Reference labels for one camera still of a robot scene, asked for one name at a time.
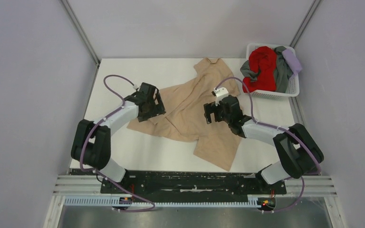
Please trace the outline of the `beige t shirt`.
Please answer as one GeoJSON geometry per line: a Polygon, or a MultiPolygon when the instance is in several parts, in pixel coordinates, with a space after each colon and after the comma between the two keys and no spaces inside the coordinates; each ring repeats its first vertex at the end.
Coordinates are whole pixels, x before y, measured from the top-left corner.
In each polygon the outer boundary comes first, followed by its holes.
{"type": "Polygon", "coordinates": [[[214,102],[214,88],[224,79],[224,87],[233,96],[240,90],[231,69],[221,58],[204,58],[194,69],[196,78],[180,85],[163,88],[160,95],[166,113],[139,122],[132,120],[127,128],[152,136],[180,142],[197,142],[193,154],[225,171],[229,171],[241,137],[234,135],[225,122],[206,122],[204,105],[214,102]]]}

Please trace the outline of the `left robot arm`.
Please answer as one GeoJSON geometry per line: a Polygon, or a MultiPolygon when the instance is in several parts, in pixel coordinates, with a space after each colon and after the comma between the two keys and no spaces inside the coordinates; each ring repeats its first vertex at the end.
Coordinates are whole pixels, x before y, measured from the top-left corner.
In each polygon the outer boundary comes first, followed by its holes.
{"type": "Polygon", "coordinates": [[[124,177],[126,169],[111,158],[111,137],[131,120],[143,122],[165,113],[159,89],[141,83],[114,111],[99,120],[83,119],[78,123],[71,158],[79,161],[80,166],[88,165],[104,178],[111,179],[118,193],[126,193],[130,180],[124,177]]]}

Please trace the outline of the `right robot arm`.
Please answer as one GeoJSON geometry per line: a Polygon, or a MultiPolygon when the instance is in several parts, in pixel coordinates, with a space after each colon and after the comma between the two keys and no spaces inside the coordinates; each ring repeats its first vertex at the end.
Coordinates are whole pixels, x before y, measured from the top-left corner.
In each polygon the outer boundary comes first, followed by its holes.
{"type": "Polygon", "coordinates": [[[279,181],[299,179],[305,174],[314,174],[320,170],[319,165],[324,160],[324,155],[304,125],[296,123],[284,128],[257,122],[243,114],[238,99],[231,95],[218,102],[204,104],[203,107],[208,124],[213,120],[224,121],[234,135],[275,147],[279,161],[256,174],[255,186],[258,192],[267,194],[279,181]]]}

